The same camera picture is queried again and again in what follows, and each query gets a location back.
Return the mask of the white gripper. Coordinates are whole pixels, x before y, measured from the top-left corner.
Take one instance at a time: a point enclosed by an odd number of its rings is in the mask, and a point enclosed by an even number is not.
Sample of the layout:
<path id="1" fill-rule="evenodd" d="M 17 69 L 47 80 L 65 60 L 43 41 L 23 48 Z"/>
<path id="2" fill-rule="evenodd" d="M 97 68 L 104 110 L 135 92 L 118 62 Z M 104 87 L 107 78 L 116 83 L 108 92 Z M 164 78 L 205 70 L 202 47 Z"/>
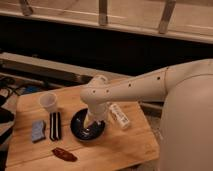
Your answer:
<path id="1" fill-rule="evenodd" d="M 83 127 L 88 128 L 93 122 L 101 122 L 107 119 L 108 104 L 89 104 Z"/>

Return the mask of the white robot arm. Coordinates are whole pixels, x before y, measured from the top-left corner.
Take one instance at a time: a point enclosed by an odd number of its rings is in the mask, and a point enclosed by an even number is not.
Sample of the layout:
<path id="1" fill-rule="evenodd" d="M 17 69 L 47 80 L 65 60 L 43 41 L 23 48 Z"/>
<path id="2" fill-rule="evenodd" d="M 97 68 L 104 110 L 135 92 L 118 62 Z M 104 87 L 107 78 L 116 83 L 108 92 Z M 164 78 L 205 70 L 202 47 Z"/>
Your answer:
<path id="1" fill-rule="evenodd" d="M 161 102 L 157 171 L 213 171 L 213 59 L 111 84 L 96 76 L 81 90 L 81 99 L 93 121 L 104 118 L 109 102 Z"/>

